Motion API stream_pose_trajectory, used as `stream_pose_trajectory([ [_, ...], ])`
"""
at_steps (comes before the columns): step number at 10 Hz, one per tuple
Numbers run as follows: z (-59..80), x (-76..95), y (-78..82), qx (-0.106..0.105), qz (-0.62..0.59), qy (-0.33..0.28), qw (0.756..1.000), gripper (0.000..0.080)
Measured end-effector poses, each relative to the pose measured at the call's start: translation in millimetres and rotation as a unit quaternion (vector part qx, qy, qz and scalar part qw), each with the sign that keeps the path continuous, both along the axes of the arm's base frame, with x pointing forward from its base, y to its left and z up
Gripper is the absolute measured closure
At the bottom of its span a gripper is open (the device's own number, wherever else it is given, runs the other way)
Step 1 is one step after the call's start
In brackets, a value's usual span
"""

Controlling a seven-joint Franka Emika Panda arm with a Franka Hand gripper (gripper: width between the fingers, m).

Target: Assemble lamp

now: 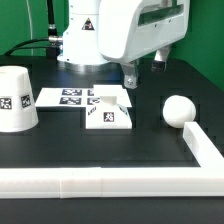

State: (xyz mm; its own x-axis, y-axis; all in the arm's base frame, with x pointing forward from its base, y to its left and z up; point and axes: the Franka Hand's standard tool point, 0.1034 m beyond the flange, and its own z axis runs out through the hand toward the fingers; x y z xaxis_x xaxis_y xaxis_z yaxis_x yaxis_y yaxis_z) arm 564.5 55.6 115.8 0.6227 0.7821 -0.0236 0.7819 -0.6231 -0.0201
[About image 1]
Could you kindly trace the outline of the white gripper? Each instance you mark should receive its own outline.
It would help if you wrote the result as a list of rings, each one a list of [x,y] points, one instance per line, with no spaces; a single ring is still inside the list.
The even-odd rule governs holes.
[[[99,7],[98,48],[112,62],[123,63],[124,86],[138,84],[134,61],[156,51],[151,70],[163,73],[172,44],[188,27],[190,0],[102,0]]]

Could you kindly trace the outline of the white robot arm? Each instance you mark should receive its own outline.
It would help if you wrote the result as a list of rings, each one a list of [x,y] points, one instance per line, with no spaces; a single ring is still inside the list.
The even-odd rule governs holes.
[[[190,0],[68,0],[61,66],[80,72],[120,67],[124,85],[139,83],[139,59],[155,57],[152,71],[166,69],[171,45],[184,38]]]

